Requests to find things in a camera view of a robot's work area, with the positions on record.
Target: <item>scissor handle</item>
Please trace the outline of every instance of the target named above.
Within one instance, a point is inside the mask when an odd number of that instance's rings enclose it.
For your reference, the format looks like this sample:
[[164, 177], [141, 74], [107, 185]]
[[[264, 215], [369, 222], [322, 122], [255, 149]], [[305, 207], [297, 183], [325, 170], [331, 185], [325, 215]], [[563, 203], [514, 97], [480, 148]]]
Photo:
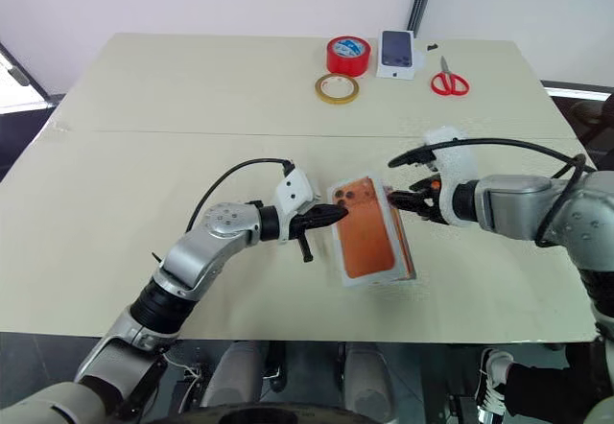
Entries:
[[[438, 86], [437, 79], [441, 81], [443, 87]], [[460, 82], [462, 88], [457, 87], [458, 82]], [[469, 93], [469, 82], [457, 74], [439, 72], [431, 79], [431, 89], [435, 91], [437, 95], [462, 96]]]

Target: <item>white table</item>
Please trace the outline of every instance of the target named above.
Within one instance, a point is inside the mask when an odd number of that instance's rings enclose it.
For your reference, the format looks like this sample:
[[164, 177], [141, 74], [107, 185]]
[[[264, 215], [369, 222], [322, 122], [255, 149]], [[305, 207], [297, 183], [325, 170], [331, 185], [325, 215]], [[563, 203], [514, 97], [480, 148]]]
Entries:
[[[582, 151], [513, 44], [440, 42], [415, 81], [376, 80], [370, 70], [354, 103], [330, 106], [313, 90], [326, 72], [325, 43], [111, 40], [0, 183], [0, 331], [103, 334], [153, 272], [150, 252], [166, 252], [212, 180], [247, 158], [292, 158], [323, 190], [365, 171], [407, 187], [426, 169], [391, 170], [386, 163], [444, 123], [471, 136]], [[428, 89], [440, 54], [471, 82], [467, 97], [445, 99]], [[480, 147], [475, 154], [484, 176], [559, 167], [514, 148]], [[224, 182], [211, 204], [269, 200], [280, 177], [272, 166], [245, 169]], [[232, 258], [183, 336], [381, 342], [594, 336], [588, 298], [563, 249], [537, 249], [477, 226], [427, 224], [409, 213], [403, 221], [418, 273], [412, 284], [344, 288], [330, 230], [312, 231], [311, 264], [302, 264], [297, 244], [261, 244]]]

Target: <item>orange phone box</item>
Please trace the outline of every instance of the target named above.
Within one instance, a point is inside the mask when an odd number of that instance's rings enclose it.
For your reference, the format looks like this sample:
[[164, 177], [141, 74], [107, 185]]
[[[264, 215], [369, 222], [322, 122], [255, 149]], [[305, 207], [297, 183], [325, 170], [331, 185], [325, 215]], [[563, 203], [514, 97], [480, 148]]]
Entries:
[[331, 203], [348, 210], [333, 227], [335, 251], [345, 286], [387, 284], [415, 278], [398, 210], [373, 176], [343, 181], [328, 189]]

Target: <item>tape roll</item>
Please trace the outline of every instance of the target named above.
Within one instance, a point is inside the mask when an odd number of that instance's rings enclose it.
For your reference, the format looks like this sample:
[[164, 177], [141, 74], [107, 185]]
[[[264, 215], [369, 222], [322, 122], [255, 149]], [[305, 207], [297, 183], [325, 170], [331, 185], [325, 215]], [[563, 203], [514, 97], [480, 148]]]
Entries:
[[370, 54], [366, 40], [351, 35], [335, 37], [326, 46], [326, 67], [334, 74], [360, 76], [368, 68]]
[[319, 98], [331, 105], [344, 105], [354, 101], [358, 90], [358, 83], [344, 74], [326, 74], [316, 81]]

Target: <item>scissors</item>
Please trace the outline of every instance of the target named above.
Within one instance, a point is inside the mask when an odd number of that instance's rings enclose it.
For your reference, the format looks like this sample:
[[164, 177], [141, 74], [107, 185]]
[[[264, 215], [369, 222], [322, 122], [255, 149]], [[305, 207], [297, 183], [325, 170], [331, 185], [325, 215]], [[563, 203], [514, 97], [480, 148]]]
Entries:
[[469, 93], [469, 82], [461, 76], [453, 74], [445, 58], [441, 57], [441, 72], [431, 79], [431, 89], [435, 91], [437, 95], [462, 96]]

